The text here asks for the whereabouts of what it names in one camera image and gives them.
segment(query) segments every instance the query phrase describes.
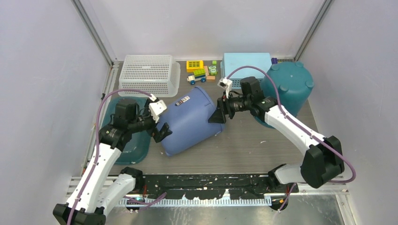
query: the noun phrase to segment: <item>gray floor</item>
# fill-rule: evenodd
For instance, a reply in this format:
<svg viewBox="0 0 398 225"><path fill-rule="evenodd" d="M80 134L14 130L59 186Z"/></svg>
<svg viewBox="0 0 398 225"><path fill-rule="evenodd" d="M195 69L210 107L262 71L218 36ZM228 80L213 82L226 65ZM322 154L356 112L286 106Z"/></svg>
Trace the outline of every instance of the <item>gray floor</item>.
<svg viewBox="0 0 398 225"><path fill-rule="evenodd" d="M166 104L181 98L193 88L186 81L185 61L181 61L180 64L178 94L172 98L161 98ZM210 64L210 61L205 61L205 65ZM216 82L199 82L196 85L204 88L214 102L222 95L222 89L217 87ZM118 89L118 86L117 77L115 89ZM308 102L299 112L298 119L316 130ZM145 174L264 173L282 163L296 163L302 158L299 150L278 131L260 125L249 112L239 112L233 120L227 121L221 134L175 156L167 157L161 144L152 141L147 157L132 166ZM114 165L110 174L119 174L124 167L125 165Z"/></svg>
<svg viewBox="0 0 398 225"><path fill-rule="evenodd" d="M149 208L130 214L114 208L107 224L121 225L341 225L334 195L294 195L286 210L275 216L269 207Z"/></svg>

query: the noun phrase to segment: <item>wall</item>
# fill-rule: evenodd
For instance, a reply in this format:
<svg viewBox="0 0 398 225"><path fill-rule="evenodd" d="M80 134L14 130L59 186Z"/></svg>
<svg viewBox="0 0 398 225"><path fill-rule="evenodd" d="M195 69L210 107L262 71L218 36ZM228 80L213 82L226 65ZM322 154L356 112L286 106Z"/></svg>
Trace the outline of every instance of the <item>wall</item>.
<svg viewBox="0 0 398 225"><path fill-rule="evenodd" d="M365 225L398 221L397 20L394 0L335 1L301 59L319 131L357 170L348 187Z"/></svg>
<svg viewBox="0 0 398 225"><path fill-rule="evenodd" d="M2 224L55 224L109 67L70 0L0 7Z"/></svg>
<svg viewBox="0 0 398 225"><path fill-rule="evenodd" d="M225 52L293 57L323 0L82 0L118 60L127 54L215 59Z"/></svg>

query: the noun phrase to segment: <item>light blue box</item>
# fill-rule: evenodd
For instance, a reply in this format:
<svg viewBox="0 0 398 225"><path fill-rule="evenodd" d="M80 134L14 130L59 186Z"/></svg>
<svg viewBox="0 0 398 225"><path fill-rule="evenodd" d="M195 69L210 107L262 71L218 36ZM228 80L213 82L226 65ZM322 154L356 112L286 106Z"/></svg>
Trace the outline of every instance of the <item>light blue box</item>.
<svg viewBox="0 0 398 225"><path fill-rule="evenodd" d="M269 53L224 53L224 57L221 62L221 76L226 77L235 69L242 66L254 66L268 72L271 68L271 55ZM254 76L260 82L264 78L264 74L258 70L251 68L244 68L232 75L232 88L240 89L240 80Z"/></svg>

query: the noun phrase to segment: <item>white basket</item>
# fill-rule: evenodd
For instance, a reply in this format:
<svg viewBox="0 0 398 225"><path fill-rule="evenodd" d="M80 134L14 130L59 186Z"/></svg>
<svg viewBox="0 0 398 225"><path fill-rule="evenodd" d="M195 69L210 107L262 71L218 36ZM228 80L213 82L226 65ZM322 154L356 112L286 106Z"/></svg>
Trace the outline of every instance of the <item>white basket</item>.
<svg viewBox="0 0 398 225"><path fill-rule="evenodd" d="M171 55L127 55L119 77L119 89L134 88L156 97L174 97L180 85L180 64ZM120 96L146 97L132 91Z"/></svg>

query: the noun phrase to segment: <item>teal bin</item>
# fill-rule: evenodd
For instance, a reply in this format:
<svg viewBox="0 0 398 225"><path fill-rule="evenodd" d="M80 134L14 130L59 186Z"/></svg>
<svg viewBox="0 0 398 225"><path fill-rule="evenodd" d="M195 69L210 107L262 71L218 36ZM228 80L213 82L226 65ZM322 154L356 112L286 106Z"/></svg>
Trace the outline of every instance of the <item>teal bin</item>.
<svg viewBox="0 0 398 225"><path fill-rule="evenodd" d="M282 105L290 114L296 117L314 87L310 72L304 68L302 62L297 61L274 64L267 74L278 88ZM262 79L260 86L265 97L272 96L276 98L275 89L269 79L266 77ZM262 123L258 118L256 120L266 127L271 127L266 123Z"/></svg>
<svg viewBox="0 0 398 225"><path fill-rule="evenodd" d="M112 99L108 105L104 120L102 122L102 126L105 126L110 122L111 115L115 113L116 104L121 99L127 99L127 98L129 99L132 98L136 100L140 109L144 108L146 98L116 97ZM126 144L124 151L121 153L120 157L116 160L115 164L131 165L141 162L148 154L150 141L151 137L146 131L132 134L131 140Z"/></svg>

